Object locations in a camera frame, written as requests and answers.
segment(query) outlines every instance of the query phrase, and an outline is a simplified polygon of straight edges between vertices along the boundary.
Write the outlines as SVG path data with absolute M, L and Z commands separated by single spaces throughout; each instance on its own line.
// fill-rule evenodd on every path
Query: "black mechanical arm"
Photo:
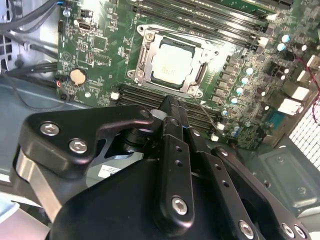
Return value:
M 11 182 L 43 206 L 50 240 L 311 239 L 234 155 L 210 151 L 187 111 L 167 96 L 151 112 L 132 105 L 33 114 Z M 108 156 L 144 157 L 88 188 L 101 139 Z

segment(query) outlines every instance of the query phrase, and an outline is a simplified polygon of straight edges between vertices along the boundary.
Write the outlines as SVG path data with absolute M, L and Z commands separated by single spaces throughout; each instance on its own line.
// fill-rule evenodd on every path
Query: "motherboard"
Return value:
M 318 0 L 69 0 L 58 32 L 74 101 L 151 110 L 173 95 L 211 141 L 275 145 L 318 98 Z

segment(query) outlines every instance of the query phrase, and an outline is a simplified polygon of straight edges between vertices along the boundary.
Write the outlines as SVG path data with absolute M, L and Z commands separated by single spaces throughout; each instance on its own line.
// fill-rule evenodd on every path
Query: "ventilation grille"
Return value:
M 6 17 L 7 21 L 11 20 L 11 6 L 9 0 L 5 0 L 6 6 Z M 8 62 L 12 60 L 12 43 L 11 40 L 0 34 L 0 59 L 1 59 L 1 68 L 8 70 Z
M 320 120 L 320 104 L 315 107 L 315 118 Z M 315 123 L 312 107 L 306 112 L 289 136 L 294 144 L 320 171 L 320 125 Z

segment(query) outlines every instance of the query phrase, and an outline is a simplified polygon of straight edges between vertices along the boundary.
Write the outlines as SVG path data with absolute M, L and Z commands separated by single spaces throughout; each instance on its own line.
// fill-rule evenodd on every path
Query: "red wire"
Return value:
M 314 122 L 316 124 L 318 124 L 318 121 L 317 121 L 317 118 L 316 118 L 316 114 L 315 114 L 315 111 L 316 111 L 316 105 L 318 104 L 319 102 L 319 99 L 320 99 L 320 87 L 319 87 L 319 84 L 316 80 L 316 77 L 315 75 L 310 71 L 310 68 L 308 67 L 308 65 L 299 57 L 296 58 L 299 62 L 303 63 L 305 65 L 305 69 L 306 71 L 310 74 L 311 78 L 312 78 L 312 81 L 314 82 L 314 84 L 316 85 L 316 88 L 318 90 L 318 94 L 312 104 L 312 118 L 314 120 Z

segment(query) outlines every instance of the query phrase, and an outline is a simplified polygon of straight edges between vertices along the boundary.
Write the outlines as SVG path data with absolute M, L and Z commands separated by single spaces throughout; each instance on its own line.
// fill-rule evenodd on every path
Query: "sticker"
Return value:
M 102 165 L 102 167 L 99 171 L 98 177 L 106 179 L 106 178 L 110 177 L 111 175 L 119 172 L 120 170 L 121 170 L 120 168 Z

